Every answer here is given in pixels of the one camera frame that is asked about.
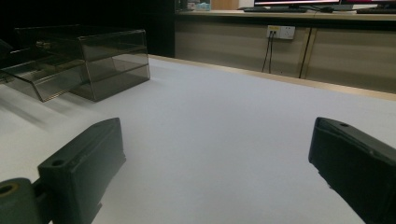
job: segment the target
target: white table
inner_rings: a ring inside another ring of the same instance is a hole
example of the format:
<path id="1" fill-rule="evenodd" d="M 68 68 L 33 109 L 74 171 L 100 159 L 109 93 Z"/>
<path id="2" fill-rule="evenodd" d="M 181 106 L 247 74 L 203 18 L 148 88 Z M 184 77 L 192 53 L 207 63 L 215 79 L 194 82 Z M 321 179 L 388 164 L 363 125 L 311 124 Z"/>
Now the white table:
<path id="1" fill-rule="evenodd" d="M 313 126 L 338 119 L 396 147 L 396 102 L 380 99 L 394 95 L 155 58 L 149 82 L 99 103 L 1 86 L 0 180 L 36 180 L 53 152 L 119 117 L 127 162 L 94 224 L 363 223 L 308 162 Z"/>

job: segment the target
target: power socket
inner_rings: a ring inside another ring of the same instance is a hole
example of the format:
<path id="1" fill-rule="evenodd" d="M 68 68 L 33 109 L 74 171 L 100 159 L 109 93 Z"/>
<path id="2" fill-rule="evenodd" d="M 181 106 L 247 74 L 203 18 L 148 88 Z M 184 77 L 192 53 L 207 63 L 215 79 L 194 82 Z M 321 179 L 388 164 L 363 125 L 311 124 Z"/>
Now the power socket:
<path id="1" fill-rule="evenodd" d="M 271 36 L 275 39 L 278 39 L 280 36 L 280 27 L 281 26 L 269 25 L 267 28 L 267 37 Z"/>
<path id="2" fill-rule="evenodd" d="M 267 37 L 272 36 L 275 39 L 293 39 L 295 29 L 294 26 L 269 25 L 267 28 Z"/>

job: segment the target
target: clear plastic box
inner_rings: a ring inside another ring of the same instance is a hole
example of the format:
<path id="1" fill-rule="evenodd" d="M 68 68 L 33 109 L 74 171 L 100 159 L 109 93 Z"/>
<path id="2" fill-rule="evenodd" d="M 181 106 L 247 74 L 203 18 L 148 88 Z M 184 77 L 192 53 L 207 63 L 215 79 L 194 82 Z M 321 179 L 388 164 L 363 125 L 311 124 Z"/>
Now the clear plastic box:
<path id="1" fill-rule="evenodd" d="M 42 102 L 69 91 L 97 102 L 149 80 L 144 30 L 71 25 L 16 32 L 25 50 L 0 63 L 0 76 Z"/>

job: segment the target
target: electrical cord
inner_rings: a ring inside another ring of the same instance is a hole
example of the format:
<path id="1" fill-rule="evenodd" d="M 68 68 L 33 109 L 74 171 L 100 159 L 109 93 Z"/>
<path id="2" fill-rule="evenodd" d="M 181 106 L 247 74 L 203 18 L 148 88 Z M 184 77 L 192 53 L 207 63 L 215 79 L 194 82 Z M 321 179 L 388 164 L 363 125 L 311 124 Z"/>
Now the electrical cord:
<path id="1" fill-rule="evenodd" d="M 273 36 L 273 32 L 270 31 L 270 35 L 268 36 L 268 42 L 267 42 L 267 51 L 265 52 L 265 59 L 264 59 L 263 65 L 262 65 L 262 72 L 264 72 L 265 63 L 267 62 L 268 49 L 270 48 L 270 41 L 271 41 L 272 36 Z"/>
<path id="2" fill-rule="evenodd" d="M 271 61 L 272 61 L 272 46 L 273 46 L 273 44 L 274 44 L 274 35 L 275 35 L 275 32 L 273 32 L 273 35 L 272 35 L 272 37 L 271 37 L 271 52 L 270 52 L 270 64 L 269 64 L 269 68 L 268 68 L 268 73 L 269 74 L 271 74 Z"/>

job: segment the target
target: screen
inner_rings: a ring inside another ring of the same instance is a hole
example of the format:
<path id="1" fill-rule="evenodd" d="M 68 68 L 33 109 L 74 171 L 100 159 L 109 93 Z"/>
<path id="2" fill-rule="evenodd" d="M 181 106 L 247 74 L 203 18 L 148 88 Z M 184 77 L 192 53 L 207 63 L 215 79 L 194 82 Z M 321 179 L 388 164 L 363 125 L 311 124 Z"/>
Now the screen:
<path id="1" fill-rule="evenodd" d="M 254 7 L 332 5 L 338 3 L 339 0 L 254 0 Z"/>
<path id="2" fill-rule="evenodd" d="M 396 4 L 396 0 L 343 0 L 343 4 L 388 5 L 388 4 Z"/>

